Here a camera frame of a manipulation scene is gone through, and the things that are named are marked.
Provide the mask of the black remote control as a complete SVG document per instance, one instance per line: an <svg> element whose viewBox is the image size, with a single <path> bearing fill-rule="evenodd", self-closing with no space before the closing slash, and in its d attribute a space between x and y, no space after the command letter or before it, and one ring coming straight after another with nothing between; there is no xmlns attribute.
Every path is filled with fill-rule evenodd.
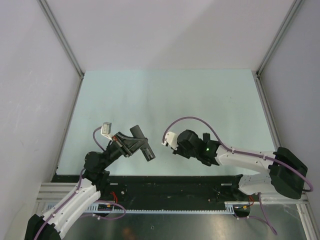
<svg viewBox="0 0 320 240"><path fill-rule="evenodd" d="M134 138L144 140L143 145L140 147L142 154L144 155L145 159L149 162L156 158L152 148L149 145L149 140L143 134L139 125L135 125L130 129L130 132Z"/></svg>

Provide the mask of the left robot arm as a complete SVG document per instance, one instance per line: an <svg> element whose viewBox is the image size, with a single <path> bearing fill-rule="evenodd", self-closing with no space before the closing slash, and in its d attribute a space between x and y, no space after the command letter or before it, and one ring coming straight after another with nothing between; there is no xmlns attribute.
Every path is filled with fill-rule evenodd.
<svg viewBox="0 0 320 240"><path fill-rule="evenodd" d="M103 152L91 151L85 156L75 187L49 211L42 215L34 214L28 220L26 240L63 239L91 204L110 196L110 173L106 168L120 157L131 157L140 150L148 161L155 158L140 127L136 125L130 131L131 136L121 132L107 135L110 141Z"/></svg>

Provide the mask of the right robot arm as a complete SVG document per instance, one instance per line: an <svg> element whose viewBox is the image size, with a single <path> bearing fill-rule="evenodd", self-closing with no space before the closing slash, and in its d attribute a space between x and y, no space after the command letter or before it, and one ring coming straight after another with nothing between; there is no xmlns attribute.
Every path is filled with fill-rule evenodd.
<svg viewBox="0 0 320 240"><path fill-rule="evenodd" d="M258 193L278 193L289 199L298 200L304 191L308 168L289 149L279 147L276 151L246 151L223 145L211 139L210 134L202 137L192 130L180 134L169 131L164 135L165 146L171 147L174 155L186 159L195 158L206 166L234 166L255 171L256 174L236 176L230 188L231 196L242 201Z"/></svg>

